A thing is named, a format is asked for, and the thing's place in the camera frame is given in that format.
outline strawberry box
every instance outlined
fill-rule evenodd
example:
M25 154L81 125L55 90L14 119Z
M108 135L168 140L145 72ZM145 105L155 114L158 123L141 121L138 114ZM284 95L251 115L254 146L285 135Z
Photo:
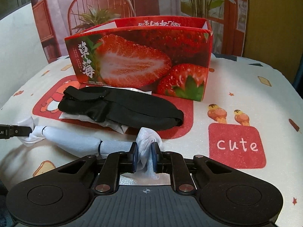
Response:
M116 19L65 38L80 83L136 88L201 101L213 32L206 19Z

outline cartoon print tablecloth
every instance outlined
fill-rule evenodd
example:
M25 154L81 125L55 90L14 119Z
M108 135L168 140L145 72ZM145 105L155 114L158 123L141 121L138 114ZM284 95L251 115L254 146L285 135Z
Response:
M277 70L263 63L241 61L245 62L212 58L202 102L163 96L184 112L181 127L159 132L164 150L185 158L203 154L274 184L284 198L277 225L302 227L303 100ZM69 85L83 87L69 58L62 57L8 100L0 111L0 123L16 124L32 115L37 125L101 139L135 140L134 129L122 135L97 124L59 119L57 105ZM32 147L22 145L15 137L0 140L0 178L8 189L74 159L45 140ZM165 184L167 177L152 183Z

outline metal screw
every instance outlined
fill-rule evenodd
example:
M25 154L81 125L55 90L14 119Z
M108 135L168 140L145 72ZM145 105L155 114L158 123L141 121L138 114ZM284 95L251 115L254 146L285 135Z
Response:
M99 184L96 186L95 189L99 192L106 192L106 191L109 191L111 189L111 187L107 184Z
M179 186L179 189L182 192L190 192L194 189L194 187L190 184L182 184L182 185Z

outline white cloth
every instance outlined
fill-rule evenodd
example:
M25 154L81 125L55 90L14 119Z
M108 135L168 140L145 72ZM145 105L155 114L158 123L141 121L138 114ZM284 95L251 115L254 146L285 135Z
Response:
M48 141L54 142L59 148L77 157L84 157L89 154L97 155L99 153L107 156L114 152L127 152L130 150L132 145L132 142L113 140L102 141L99 138L79 135L75 132L70 132L51 126L34 127L34 120L32 117L18 122L18 125L29 126L33 130L29 137L19 137L19 140L27 147L34 145L36 142L39 142L42 139L47 139ZM157 179L158 177L153 171L151 143L158 142L161 150L162 140L160 136L152 129L141 128L136 142L138 145L137 173L135 177L131 177L135 179L136 177L143 176L146 178Z
M19 140L27 147L32 146L34 143L39 142L44 139L42 135L42 130L44 126L36 126L34 128L34 120L32 117L29 117L21 122L18 122L18 126L28 126L31 127L32 133L29 134L29 137L20 136Z

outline red square patch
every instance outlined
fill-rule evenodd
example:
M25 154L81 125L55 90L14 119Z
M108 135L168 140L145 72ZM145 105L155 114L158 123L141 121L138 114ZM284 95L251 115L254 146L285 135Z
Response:
M266 165L260 134L252 126L210 124L209 157L235 169L258 169Z

